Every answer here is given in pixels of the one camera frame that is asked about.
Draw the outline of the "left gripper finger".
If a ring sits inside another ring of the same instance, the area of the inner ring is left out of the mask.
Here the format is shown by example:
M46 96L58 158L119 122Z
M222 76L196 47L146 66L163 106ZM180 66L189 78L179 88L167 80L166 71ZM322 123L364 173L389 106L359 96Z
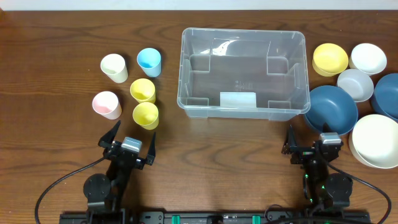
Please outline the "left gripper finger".
M155 139L156 139L156 133L153 134L146 157L146 164L150 166L154 163L155 160Z
M99 139L98 145L100 147L109 148L112 146L120 124L121 121L118 121L104 136Z

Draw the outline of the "large dark blue bowl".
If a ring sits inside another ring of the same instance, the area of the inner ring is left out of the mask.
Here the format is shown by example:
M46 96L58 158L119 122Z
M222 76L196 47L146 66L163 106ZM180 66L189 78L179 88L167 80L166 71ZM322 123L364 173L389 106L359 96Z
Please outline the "large dark blue bowl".
M326 123L339 135L348 134L358 121L358 107L354 99L337 86L323 85L310 91L310 110L304 114L306 124L323 132Z

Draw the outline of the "small grey bowl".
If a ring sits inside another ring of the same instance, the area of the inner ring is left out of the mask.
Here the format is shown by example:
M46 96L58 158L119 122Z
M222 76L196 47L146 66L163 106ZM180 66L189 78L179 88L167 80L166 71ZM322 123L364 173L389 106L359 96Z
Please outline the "small grey bowl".
M374 93L374 83L369 75L358 69L347 69L337 79L338 87L347 92L355 102L363 102Z

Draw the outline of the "small yellow bowl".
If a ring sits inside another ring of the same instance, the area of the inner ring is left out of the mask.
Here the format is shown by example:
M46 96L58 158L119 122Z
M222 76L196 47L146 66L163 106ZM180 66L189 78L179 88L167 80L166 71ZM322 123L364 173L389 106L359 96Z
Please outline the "small yellow bowl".
M339 45L325 43L319 45L314 53L312 66L321 76L332 77L348 67L348 54Z

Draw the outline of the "small white bowl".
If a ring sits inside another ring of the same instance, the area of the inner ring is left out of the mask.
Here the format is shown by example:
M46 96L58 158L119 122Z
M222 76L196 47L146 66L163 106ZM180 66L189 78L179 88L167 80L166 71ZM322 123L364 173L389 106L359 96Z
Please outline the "small white bowl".
M387 67L387 57L384 51L374 44L358 44L349 57L349 67L369 76L375 75Z

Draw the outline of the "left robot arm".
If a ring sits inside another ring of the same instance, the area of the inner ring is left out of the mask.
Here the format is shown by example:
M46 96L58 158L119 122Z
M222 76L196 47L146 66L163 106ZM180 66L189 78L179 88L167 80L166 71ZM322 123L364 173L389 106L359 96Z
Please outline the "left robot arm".
M88 200L89 211L114 212L120 208L121 199L134 169L142 170L155 161L155 137L152 136L145 158L139 157L142 142L126 137L122 142L115 141L121 122L118 121L98 145L104 149L103 155L111 161L105 174L94 174L87 178L83 193Z

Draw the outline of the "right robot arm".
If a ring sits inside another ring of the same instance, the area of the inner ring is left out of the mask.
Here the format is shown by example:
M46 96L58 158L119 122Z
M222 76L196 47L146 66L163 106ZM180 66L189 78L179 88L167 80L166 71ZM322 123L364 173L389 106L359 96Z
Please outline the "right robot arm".
M329 173L330 162L339 157L343 146L338 133L321 133L311 146L297 144L294 129L289 127L282 153L291 156L290 163L304 170L303 191L319 210L349 207L353 181L342 173Z

